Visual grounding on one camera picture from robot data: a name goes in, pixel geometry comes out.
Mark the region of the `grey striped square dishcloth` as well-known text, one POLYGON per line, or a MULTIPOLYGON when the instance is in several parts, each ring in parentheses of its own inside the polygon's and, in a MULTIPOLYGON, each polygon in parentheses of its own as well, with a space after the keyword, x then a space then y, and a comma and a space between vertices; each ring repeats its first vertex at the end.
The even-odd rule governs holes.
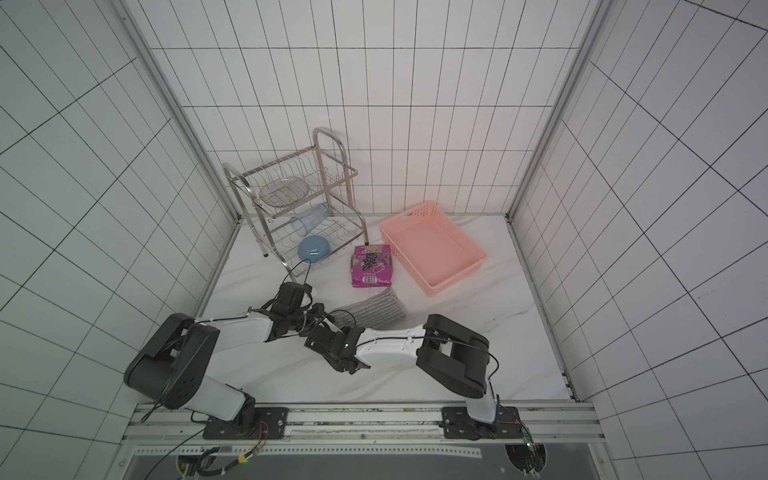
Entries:
POLYGON ((338 327, 362 327, 382 330, 401 322, 406 312, 391 288, 386 288, 368 299, 344 306, 329 313, 338 327))

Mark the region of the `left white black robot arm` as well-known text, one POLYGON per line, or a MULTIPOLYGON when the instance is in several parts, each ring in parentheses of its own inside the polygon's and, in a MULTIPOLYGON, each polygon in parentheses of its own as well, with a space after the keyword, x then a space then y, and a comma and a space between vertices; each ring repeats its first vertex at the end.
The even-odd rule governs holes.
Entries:
POLYGON ((208 374, 213 356, 294 332, 307 336, 327 317, 323 304, 289 311, 271 304, 225 318, 170 315, 129 363, 124 383, 169 410, 187 409, 228 423, 252 420, 252 398, 208 374))

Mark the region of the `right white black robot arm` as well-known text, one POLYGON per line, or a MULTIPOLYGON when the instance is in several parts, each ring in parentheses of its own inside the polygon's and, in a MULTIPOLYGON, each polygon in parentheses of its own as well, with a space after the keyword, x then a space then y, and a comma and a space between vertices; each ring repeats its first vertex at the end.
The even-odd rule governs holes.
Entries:
POLYGON ((430 378, 466 401, 469 418, 483 425, 496 421, 496 402, 488 370, 496 358, 483 335, 439 314, 419 327, 375 330, 319 325, 305 346, 338 372, 354 374, 382 365, 415 365, 430 378))

